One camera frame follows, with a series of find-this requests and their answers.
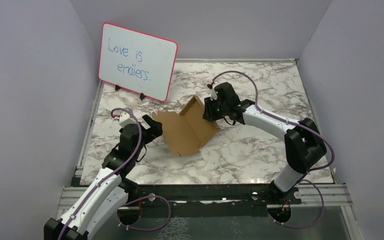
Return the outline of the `brown cardboard box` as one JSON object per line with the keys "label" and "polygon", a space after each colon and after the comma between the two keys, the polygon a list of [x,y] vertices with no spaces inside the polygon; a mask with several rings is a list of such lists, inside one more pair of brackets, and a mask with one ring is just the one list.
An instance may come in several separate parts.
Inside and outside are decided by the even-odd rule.
{"label": "brown cardboard box", "polygon": [[162,136],[171,152],[177,156],[190,156],[200,152],[219,131],[215,121],[203,119],[205,106],[194,95],[179,112],[153,112],[151,118],[162,123]]}

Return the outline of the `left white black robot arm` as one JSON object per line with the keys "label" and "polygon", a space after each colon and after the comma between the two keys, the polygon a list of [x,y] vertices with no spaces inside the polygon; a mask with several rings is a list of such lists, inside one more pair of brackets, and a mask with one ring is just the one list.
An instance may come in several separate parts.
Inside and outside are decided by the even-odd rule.
{"label": "left white black robot arm", "polygon": [[161,122],[143,115],[145,128],[135,117],[121,124],[119,143],[104,158],[102,168],[81,197],[59,219],[50,218],[43,229],[46,240],[90,240],[121,206],[137,200],[138,184],[127,179],[140,152],[163,134]]}

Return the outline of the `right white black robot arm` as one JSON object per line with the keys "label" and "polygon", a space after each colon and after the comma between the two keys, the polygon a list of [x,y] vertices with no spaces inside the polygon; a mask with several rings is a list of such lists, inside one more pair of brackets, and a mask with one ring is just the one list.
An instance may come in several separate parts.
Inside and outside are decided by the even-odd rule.
{"label": "right white black robot arm", "polygon": [[327,153],[315,122],[309,118],[288,120],[259,107],[255,101],[240,100],[228,82],[208,84],[211,95],[204,99],[203,119],[212,122],[229,117],[234,123],[258,128],[285,144],[287,164],[271,182],[269,199],[280,204],[311,167]]}

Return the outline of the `pink framed whiteboard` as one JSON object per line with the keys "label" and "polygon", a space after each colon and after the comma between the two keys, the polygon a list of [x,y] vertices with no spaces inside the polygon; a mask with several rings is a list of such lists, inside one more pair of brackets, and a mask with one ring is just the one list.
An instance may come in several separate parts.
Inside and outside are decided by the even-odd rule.
{"label": "pink framed whiteboard", "polygon": [[98,78],[165,102],[178,48],[174,40],[105,22],[102,25]]}

